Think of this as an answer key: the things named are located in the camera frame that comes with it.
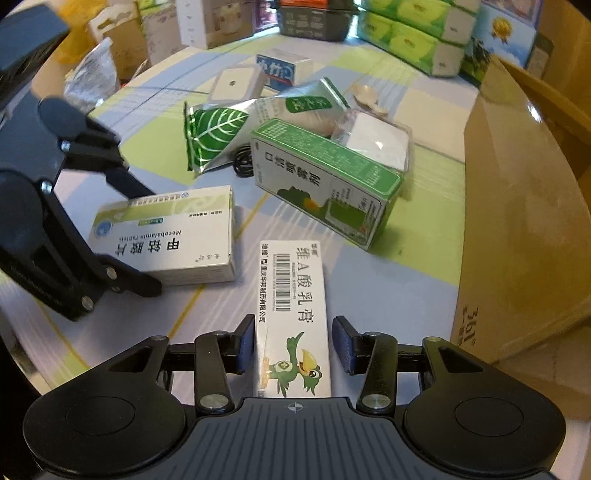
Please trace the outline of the green tissue pack stack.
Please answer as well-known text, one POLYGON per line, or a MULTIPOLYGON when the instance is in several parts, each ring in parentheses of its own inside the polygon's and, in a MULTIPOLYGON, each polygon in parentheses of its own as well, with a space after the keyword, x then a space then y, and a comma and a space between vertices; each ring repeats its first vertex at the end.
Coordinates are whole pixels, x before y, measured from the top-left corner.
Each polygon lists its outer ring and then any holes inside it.
POLYGON ((431 77, 459 75, 479 1, 363 1, 358 36, 431 77))

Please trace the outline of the green leaf foil pouch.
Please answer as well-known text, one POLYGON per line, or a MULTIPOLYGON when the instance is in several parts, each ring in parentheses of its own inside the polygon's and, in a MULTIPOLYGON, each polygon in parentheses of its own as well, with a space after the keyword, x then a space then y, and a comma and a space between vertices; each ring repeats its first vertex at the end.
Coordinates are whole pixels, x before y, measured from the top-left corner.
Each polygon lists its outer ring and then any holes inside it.
POLYGON ((349 110, 349 102, 329 78, 290 87, 270 97, 216 106, 183 106, 187 170, 195 174, 219 168, 249 144, 253 131, 280 119, 321 136, 349 110))

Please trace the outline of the black stacked food containers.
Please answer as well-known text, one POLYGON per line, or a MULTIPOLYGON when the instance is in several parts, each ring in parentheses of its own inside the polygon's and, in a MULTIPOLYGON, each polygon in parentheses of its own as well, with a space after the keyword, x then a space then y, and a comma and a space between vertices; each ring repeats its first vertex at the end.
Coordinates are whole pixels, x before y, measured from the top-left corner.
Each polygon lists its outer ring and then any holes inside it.
POLYGON ((274 1, 280 33, 290 37, 342 42, 348 37, 353 17, 359 14, 354 1, 274 1))

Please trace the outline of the brown cardboard piece with hole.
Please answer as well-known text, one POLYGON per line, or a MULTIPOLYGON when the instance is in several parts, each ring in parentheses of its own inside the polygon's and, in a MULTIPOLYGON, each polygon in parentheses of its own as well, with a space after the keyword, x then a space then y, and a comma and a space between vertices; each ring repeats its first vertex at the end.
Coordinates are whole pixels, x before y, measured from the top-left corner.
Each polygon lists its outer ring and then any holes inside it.
POLYGON ((117 3, 104 8, 89 21, 97 43, 111 40, 110 52, 121 82, 131 80, 147 60, 146 41, 135 2, 117 3))

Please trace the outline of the white square night light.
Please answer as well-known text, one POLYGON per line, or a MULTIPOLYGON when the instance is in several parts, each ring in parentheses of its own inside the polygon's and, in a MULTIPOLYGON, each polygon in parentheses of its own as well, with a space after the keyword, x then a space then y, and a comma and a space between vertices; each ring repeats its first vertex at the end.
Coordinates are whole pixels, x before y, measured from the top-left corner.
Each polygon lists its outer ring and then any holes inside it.
POLYGON ((239 103, 259 97, 267 75, 259 64, 238 65, 221 71, 208 95, 209 103, 239 103))

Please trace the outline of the brown cardboard box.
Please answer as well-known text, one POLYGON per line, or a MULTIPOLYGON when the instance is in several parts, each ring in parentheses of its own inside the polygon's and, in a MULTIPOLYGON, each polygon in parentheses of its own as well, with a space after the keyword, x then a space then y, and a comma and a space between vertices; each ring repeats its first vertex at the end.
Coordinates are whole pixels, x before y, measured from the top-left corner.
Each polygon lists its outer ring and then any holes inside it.
POLYGON ((590 213, 567 159, 497 57, 464 132, 466 218, 452 341, 495 363, 590 316, 590 213))

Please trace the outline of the white ointment box with bird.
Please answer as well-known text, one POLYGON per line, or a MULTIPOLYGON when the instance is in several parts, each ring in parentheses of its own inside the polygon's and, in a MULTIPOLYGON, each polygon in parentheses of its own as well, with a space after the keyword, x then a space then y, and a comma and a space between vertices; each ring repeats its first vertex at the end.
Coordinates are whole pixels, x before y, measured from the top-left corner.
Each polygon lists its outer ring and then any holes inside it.
POLYGON ((259 245, 254 391, 266 398, 332 395, 321 244, 259 245))

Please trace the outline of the green white medicine box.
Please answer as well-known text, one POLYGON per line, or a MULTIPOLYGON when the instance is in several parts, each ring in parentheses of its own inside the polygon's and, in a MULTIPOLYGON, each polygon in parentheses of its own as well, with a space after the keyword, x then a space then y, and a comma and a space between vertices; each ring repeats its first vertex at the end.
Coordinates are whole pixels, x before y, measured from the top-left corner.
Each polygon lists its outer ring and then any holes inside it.
POLYGON ((384 230, 404 177, 280 119, 252 132, 256 185, 365 251, 384 230))

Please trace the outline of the yellow plastic bag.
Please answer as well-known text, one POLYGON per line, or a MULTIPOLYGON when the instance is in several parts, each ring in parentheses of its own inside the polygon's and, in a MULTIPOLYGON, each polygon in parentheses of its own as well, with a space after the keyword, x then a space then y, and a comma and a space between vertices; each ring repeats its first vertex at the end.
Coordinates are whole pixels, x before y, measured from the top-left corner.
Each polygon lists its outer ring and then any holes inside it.
POLYGON ((66 0, 47 1, 47 4, 69 28, 69 34, 48 61, 49 68, 63 79, 95 47, 96 41, 89 28, 89 22, 104 10, 108 3, 104 0, 66 0))

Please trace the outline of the white green mecobalamin box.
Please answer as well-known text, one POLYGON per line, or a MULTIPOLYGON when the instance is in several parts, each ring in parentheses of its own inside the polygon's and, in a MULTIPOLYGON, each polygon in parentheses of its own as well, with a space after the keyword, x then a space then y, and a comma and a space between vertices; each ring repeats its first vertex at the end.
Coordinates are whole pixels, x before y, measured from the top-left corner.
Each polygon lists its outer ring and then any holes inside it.
POLYGON ((231 186, 146 196, 103 205, 88 244, 164 286, 235 279, 231 186))

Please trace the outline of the blue white small box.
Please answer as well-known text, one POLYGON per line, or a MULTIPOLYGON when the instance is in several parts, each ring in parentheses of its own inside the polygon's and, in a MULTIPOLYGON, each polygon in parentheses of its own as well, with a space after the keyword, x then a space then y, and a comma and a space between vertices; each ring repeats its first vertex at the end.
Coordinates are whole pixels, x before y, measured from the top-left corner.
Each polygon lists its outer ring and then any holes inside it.
POLYGON ((277 49, 256 54, 256 64, 266 74, 266 87, 274 92, 300 85, 314 73, 311 59, 277 49))

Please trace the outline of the clear bag with white pad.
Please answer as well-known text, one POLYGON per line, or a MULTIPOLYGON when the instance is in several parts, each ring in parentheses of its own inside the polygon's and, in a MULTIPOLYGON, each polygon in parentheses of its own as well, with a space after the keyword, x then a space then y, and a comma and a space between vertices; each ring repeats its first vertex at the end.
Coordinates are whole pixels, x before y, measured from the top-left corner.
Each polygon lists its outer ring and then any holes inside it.
POLYGON ((408 173, 414 157, 412 130, 360 110, 349 110, 335 125, 331 140, 383 166, 408 173))

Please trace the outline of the green blue milk box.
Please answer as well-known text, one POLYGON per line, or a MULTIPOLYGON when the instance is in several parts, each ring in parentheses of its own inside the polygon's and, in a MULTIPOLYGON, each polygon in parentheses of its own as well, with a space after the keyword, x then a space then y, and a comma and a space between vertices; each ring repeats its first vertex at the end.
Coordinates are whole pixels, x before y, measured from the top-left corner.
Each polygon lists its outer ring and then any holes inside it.
POLYGON ((479 86, 496 55, 542 79, 554 50, 538 32, 542 6, 534 0, 482 1, 460 76, 479 86))

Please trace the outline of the checked table cloth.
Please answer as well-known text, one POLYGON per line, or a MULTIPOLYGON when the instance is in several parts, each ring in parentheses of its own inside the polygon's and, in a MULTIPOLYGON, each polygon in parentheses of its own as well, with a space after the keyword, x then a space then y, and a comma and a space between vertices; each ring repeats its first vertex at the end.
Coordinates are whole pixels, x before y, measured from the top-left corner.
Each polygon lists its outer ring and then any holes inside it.
POLYGON ((315 78, 349 95, 372 87, 383 107, 441 147, 458 146, 477 97, 463 79, 435 79, 388 53, 349 38, 342 43, 270 33, 217 47, 188 47, 109 98, 97 120, 122 138, 133 173, 157 193, 217 185, 235 194, 235 280, 166 289, 159 297, 104 296, 94 312, 71 322, 9 279, 1 282, 1 331, 26 366, 55 387, 150 335, 175 343, 211 330, 232 330, 256 309, 257 259, 264 240, 317 240, 322 246, 329 317, 360 330, 388 332, 418 344, 449 337, 456 310, 465 225, 465 168, 456 156, 415 149, 410 198, 363 251, 303 212, 240 178, 231 168, 194 176, 186 169, 182 110, 204 102, 216 74, 277 49, 311 59, 315 78))

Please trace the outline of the crumpled silver plastic bag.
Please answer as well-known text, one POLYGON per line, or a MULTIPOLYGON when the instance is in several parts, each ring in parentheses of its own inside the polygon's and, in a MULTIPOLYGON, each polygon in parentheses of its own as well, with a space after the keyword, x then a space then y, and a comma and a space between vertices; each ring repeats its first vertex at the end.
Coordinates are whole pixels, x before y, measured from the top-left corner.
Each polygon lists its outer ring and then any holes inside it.
POLYGON ((65 100, 84 114, 102 105, 120 88, 111 45, 111 39, 105 37, 65 77, 65 100))

